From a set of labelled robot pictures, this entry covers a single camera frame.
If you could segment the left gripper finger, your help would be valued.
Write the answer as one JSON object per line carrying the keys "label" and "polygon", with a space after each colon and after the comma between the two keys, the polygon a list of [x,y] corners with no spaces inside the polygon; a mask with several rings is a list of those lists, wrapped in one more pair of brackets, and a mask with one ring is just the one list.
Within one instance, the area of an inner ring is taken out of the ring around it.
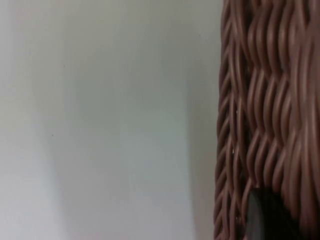
{"label": "left gripper finger", "polygon": [[301,238],[280,196],[267,188],[254,188],[249,193],[245,233],[248,240]]}

